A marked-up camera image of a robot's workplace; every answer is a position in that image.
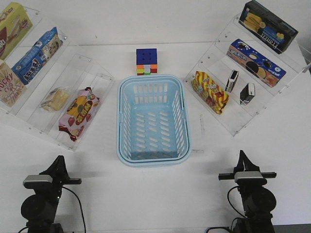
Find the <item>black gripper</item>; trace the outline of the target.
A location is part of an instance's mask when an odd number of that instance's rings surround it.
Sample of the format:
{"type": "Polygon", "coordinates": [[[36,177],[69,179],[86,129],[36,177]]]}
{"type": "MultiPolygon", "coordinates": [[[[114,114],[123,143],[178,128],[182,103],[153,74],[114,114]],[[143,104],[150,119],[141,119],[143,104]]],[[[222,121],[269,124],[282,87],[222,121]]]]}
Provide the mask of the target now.
{"type": "Polygon", "coordinates": [[[51,182],[40,184],[38,190],[40,192],[52,192],[59,190],[63,185],[78,185],[82,183],[81,178],[70,178],[67,172],[65,158],[63,155],[58,155],[50,166],[50,171],[45,170],[40,172],[40,175],[49,175],[52,178],[51,182]]]}
{"type": "Polygon", "coordinates": [[[233,173],[219,173],[218,180],[234,180],[239,186],[263,186],[267,184],[267,179],[276,178],[276,172],[261,172],[259,167],[254,165],[240,150],[237,166],[233,173]]]}

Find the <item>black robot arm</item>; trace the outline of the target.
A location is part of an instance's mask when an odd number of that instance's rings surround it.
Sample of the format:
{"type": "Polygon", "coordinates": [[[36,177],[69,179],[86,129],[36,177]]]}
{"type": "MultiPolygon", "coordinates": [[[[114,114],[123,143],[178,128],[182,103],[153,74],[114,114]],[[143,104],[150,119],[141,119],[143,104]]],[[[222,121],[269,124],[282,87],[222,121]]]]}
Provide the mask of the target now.
{"type": "Polygon", "coordinates": [[[62,233],[60,223],[54,223],[56,210],[64,185],[81,184],[82,179],[69,177],[65,158],[57,156],[47,170],[37,175],[28,175],[23,186],[34,190],[21,206],[21,215],[28,220],[29,233],[62,233]]]}
{"type": "Polygon", "coordinates": [[[276,207],[274,194],[264,188],[267,179],[276,177],[276,172],[261,172],[243,150],[232,173],[220,173],[219,180],[234,180],[241,195],[244,213],[232,226],[232,233],[273,233],[271,211],[276,207]]]}

